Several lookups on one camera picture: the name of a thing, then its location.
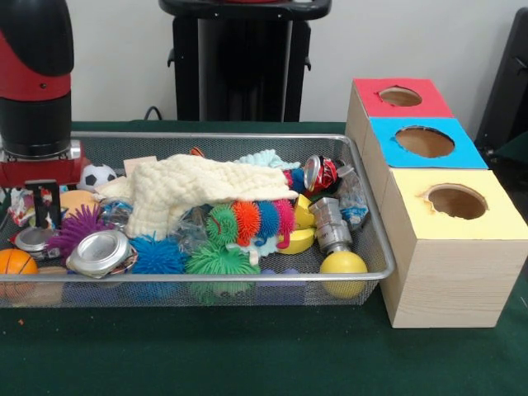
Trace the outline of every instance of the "black stand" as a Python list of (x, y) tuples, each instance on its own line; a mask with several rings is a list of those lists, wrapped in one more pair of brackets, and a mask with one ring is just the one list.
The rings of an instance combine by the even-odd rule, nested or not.
[(174, 15), (178, 120), (299, 121), (307, 20), (332, 0), (226, 3), (159, 0)]
[(528, 130), (528, 8), (515, 17), (475, 143), (497, 150)]

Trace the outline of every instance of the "yellow plastic egg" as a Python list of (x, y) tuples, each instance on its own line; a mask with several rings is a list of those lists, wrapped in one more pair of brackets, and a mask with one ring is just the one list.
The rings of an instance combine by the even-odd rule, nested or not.
[[(321, 265), (322, 274), (363, 274), (369, 270), (361, 257), (352, 252), (335, 252)], [(363, 280), (326, 281), (324, 289), (337, 299), (353, 299), (365, 288)]]

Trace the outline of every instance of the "yellow box top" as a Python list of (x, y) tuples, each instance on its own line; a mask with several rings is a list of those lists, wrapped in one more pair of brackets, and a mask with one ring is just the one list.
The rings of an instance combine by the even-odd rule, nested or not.
[(528, 240), (526, 222), (492, 171), (393, 168), (391, 173), (419, 239)]

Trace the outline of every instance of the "red box top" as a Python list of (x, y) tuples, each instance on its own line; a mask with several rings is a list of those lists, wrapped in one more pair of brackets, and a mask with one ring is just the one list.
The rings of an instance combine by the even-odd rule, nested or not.
[(454, 118), (431, 80), (423, 78), (355, 78), (369, 117)]

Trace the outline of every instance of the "wooden box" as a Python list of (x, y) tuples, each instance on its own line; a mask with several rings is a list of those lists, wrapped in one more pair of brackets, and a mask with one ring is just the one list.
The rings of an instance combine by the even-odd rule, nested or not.
[(356, 78), (352, 84), (346, 135), (363, 154), (370, 117), (453, 118), (431, 80)]
[(391, 169), (381, 214), (398, 263), (381, 283), (395, 328), (496, 325), (528, 227), (493, 172)]
[(488, 169), (454, 118), (370, 118), (363, 164), (379, 206), (390, 167)]

